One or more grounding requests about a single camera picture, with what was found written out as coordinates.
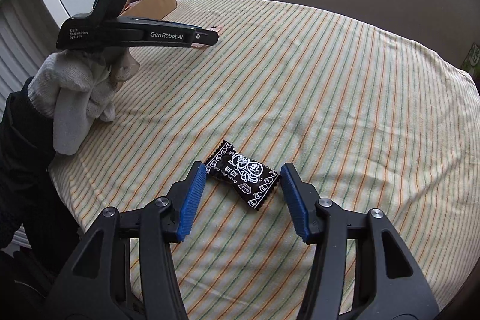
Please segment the black sleeve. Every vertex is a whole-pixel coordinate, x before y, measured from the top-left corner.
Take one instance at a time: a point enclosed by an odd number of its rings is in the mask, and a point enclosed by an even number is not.
[[[53,120],[30,103],[30,81],[10,94],[0,124],[0,247],[23,223],[35,256],[56,272],[78,243],[78,225],[47,172],[55,156]]]

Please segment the cardboard box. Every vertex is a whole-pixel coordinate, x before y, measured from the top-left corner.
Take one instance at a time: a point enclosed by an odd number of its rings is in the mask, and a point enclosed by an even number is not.
[[[122,16],[163,19],[177,8],[177,0],[128,0]]]

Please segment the gloved hand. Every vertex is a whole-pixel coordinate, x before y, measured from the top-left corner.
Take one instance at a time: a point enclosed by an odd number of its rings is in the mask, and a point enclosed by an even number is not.
[[[113,121],[115,107],[111,100],[121,82],[130,79],[139,68],[127,49],[95,54],[63,51],[50,55],[28,86],[28,98],[41,114],[54,119],[55,150],[75,153],[94,119]],[[59,96],[62,101],[70,99],[68,110],[64,110],[65,102],[59,105],[60,109],[57,106]]]

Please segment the candy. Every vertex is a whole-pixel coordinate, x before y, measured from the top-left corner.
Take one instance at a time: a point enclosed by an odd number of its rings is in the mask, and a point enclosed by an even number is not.
[[[205,166],[207,174],[230,184],[256,210],[280,180],[277,171],[243,156],[225,140],[208,158]]]

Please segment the striped bedsheet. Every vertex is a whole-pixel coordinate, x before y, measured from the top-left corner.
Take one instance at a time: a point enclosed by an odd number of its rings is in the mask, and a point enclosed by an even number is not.
[[[443,307],[480,256],[480,99],[433,51],[345,16],[264,0],[183,0],[168,20],[219,26],[210,48],[132,48],[139,74],[51,176],[84,229],[140,208],[226,139],[342,207],[381,208]],[[348,245],[344,302],[353,294]],[[191,319],[294,319],[314,246],[277,188],[260,211],[207,180],[193,230],[172,245]],[[131,281],[140,295],[138,243]]]

